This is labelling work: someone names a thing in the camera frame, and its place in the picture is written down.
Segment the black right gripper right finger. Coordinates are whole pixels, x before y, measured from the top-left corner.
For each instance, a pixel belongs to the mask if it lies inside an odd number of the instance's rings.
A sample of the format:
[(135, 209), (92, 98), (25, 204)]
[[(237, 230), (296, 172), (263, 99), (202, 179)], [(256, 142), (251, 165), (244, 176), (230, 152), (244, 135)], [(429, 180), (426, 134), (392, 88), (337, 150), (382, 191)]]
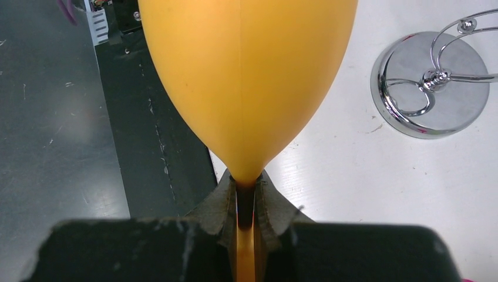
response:
[(257, 180), (264, 281), (460, 281), (439, 235), (423, 226), (319, 223)]

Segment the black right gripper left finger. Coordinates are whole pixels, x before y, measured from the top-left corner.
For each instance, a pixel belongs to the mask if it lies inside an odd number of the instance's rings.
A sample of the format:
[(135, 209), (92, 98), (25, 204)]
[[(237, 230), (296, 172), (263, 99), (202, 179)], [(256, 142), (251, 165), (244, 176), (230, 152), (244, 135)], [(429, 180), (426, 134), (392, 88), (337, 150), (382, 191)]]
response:
[(234, 187), (217, 187), (184, 217), (67, 220), (38, 249), (25, 281), (234, 281)]

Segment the orange wine glass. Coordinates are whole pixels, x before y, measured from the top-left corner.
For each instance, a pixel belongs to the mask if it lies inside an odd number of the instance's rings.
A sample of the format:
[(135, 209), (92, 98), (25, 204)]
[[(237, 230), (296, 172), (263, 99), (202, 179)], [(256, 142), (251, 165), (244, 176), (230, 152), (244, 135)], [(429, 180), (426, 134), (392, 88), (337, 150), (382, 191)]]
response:
[(235, 280), (263, 277), (255, 197), (340, 68), (357, 1), (140, 1), (154, 67), (179, 114), (235, 181)]

